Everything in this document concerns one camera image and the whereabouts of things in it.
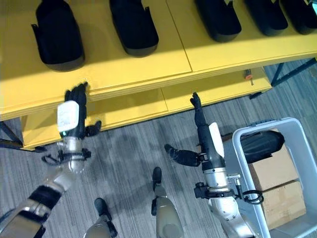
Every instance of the shelf board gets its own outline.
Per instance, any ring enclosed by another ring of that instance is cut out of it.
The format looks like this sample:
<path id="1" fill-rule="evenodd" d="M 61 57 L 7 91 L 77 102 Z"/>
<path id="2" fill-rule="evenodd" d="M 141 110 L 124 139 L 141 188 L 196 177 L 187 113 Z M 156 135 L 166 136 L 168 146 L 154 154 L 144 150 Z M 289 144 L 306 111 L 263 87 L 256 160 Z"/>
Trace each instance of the shelf board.
<path id="1" fill-rule="evenodd" d="M 159 43 L 150 56 L 134 58 L 121 45 L 108 1 L 69 1 L 80 28 L 86 62 L 80 69 L 60 73 L 42 63 L 31 28 L 37 23 L 35 11 L 40 1 L 4 0 L 1 120 L 53 109 L 62 102 L 66 89 L 82 81 L 89 82 L 91 100 L 96 101 L 118 87 L 130 93 L 129 88 L 136 84 L 142 88 L 154 79 L 191 72 L 166 1 L 142 2 L 150 7 Z"/>
<path id="2" fill-rule="evenodd" d="M 86 125 L 102 121 L 102 130 L 153 119 L 191 109 L 193 91 L 199 93 L 203 105 L 248 95 L 271 88 L 262 68 L 252 69 L 254 85 L 243 72 L 198 79 L 174 86 L 90 102 Z M 21 117 L 25 148 L 34 148 L 60 140 L 56 125 L 56 109 Z"/>
<path id="3" fill-rule="evenodd" d="M 86 125 L 102 121 L 102 130 L 167 111 L 161 89 L 105 99 L 87 104 Z M 57 110 L 47 110 L 21 117 L 24 147 L 35 147 L 60 140 Z"/>
<path id="4" fill-rule="evenodd" d="M 193 92 L 199 92 L 202 104 L 212 104 L 232 98 L 265 91 L 270 88 L 263 68 L 252 69 L 253 85 L 244 79 L 244 72 L 222 74 L 162 88 L 168 111 L 178 112 L 192 108 L 189 101 Z"/>
<path id="5" fill-rule="evenodd" d="M 288 19 L 289 26 L 280 35 L 265 36 L 257 28 L 244 0 L 233 1 L 242 32 L 227 43 L 209 37 L 195 1 L 167 0 L 167 4 L 193 71 L 229 69 L 232 72 L 244 65 L 254 68 L 317 55 L 316 32 L 301 35 Z"/>

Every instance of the gray carpet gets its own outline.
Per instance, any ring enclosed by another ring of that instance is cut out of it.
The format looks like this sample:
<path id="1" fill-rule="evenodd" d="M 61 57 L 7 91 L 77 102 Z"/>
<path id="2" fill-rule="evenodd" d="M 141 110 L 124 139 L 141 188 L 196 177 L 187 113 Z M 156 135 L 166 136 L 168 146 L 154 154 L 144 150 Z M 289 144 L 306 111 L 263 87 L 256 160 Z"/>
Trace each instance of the gray carpet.
<path id="1" fill-rule="evenodd" d="M 287 63 L 284 73 L 304 61 Z M 272 79 L 276 65 L 265 69 Z M 206 118 L 218 122 L 220 132 L 227 134 L 256 121 L 295 117 L 301 121 L 316 155 L 316 69 L 312 67 L 252 101 L 243 97 L 207 106 Z M 18 120 L 8 124 L 19 130 Z M 162 168 L 163 184 L 179 211 L 185 237 L 225 237 L 218 220 L 207 209 L 207 201 L 194 196 L 195 183 L 204 181 L 201 169 L 171 161 L 163 149 L 165 143 L 195 150 L 198 137 L 192 110 L 86 139 L 86 147 L 93 153 L 90 166 L 54 208 L 44 237 L 82 237 L 97 219 L 95 198 L 103 197 L 110 206 L 118 237 L 155 238 L 156 219 L 151 216 L 151 174 L 155 166 Z M 55 145 L 47 148 L 55 154 Z M 0 149 L 0 215 L 16 207 L 39 185 L 47 171 L 40 156 Z M 308 237 L 317 238 L 317 232 Z"/>

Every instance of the cardboard box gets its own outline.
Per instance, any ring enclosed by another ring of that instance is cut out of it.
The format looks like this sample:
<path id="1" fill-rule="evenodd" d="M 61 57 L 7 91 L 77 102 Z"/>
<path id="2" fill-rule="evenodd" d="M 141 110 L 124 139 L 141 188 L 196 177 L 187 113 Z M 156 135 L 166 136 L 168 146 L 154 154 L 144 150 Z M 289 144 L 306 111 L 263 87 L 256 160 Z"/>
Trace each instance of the cardboard box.
<path id="1" fill-rule="evenodd" d="M 302 188 L 297 181 L 265 191 L 263 196 L 261 206 L 269 230 L 306 213 Z"/>
<path id="2" fill-rule="evenodd" d="M 248 165 L 256 190 L 265 191 L 298 178 L 285 145 L 272 157 Z"/>

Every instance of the gray storage bin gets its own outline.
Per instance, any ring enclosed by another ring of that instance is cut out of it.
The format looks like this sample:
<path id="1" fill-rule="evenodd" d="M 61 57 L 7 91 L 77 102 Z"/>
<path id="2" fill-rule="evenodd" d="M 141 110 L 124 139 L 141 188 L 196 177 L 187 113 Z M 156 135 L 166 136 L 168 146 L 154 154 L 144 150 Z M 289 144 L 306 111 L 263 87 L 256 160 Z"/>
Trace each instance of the gray storage bin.
<path id="1" fill-rule="evenodd" d="M 246 162 L 240 137 L 263 130 L 278 129 L 285 137 L 285 145 L 299 175 L 307 213 L 285 225 L 268 230 L 260 205 L 250 205 L 237 200 L 240 212 L 254 225 L 264 238 L 301 238 L 317 229 L 317 166 L 301 123 L 294 118 L 284 118 L 257 124 L 234 132 L 232 140 L 224 143 L 226 168 L 229 174 L 239 173 L 244 191 L 255 189 Z"/>

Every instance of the black object in bin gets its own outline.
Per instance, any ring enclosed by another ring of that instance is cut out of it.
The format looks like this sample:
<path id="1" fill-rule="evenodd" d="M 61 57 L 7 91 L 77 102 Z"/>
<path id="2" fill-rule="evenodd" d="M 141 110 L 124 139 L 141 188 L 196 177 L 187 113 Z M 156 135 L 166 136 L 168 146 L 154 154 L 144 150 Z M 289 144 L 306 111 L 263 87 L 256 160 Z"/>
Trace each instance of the black object in bin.
<path id="1" fill-rule="evenodd" d="M 153 53 L 159 36 L 149 7 L 144 9 L 141 0 L 110 0 L 110 8 L 124 50 L 136 57 Z"/>
<path id="2" fill-rule="evenodd" d="M 218 42 L 233 40 L 242 30 L 233 2 L 195 0 L 200 17 L 211 38 Z"/>
<path id="3" fill-rule="evenodd" d="M 245 0 L 248 9 L 261 32 L 267 36 L 281 33 L 288 27 L 279 0 Z"/>
<path id="4" fill-rule="evenodd" d="M 317 29 L 317 15 L 313 8 L 313 2 L 308 5 L 304 0 L 281 0 L 287 15 L 295 29 L 308 35 Z"/>
<path id="5" fill-rule="evenodd" d="M 42 0 L 32 24 L 41 60 L 55 71 L 71 71 L 85 61 L 79 27 L 63 0 Z"/>
<path id="6" fill-rule="evenodd" d="M 241 137 L 241 146 L 248 164 L 271 157 L 285 142 L 277 131 L 267 130 Z"/>

